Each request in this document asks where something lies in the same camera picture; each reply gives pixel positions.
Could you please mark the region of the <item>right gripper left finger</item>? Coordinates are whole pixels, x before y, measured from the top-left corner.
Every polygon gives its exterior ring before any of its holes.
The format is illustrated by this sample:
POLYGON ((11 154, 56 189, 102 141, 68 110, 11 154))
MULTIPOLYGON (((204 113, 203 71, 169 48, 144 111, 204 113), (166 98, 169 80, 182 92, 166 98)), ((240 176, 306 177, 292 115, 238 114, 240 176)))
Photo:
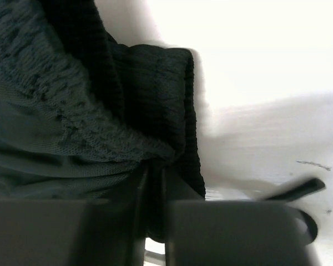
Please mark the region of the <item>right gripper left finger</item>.
POLYGON ((69 265, 143 265, 148 167, 89 201, 69 265))

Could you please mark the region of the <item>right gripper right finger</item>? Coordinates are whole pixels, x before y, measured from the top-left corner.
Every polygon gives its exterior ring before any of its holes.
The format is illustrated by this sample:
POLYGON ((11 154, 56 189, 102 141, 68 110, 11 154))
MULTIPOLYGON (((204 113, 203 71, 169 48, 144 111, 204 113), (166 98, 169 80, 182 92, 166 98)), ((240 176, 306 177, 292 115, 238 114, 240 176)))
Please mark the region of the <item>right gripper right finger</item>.
POLYGON ((162 174, 167 265, 313 265, 318 226, 289 202, 320 191, 309 178, 258 201, 203 200, 178 174, 162 174))

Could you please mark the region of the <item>black shorts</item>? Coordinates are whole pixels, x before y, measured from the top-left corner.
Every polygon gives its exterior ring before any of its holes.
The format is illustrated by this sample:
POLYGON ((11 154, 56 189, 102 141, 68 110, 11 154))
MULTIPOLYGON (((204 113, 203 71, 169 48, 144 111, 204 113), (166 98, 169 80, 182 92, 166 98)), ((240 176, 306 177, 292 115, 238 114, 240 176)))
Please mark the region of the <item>black shorts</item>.
POLYGON ((117 43, 93 1, 0 1, 0 198, 101 198, 144 161, 163 243, 162 169, 206 194, 192 53, 117 43))

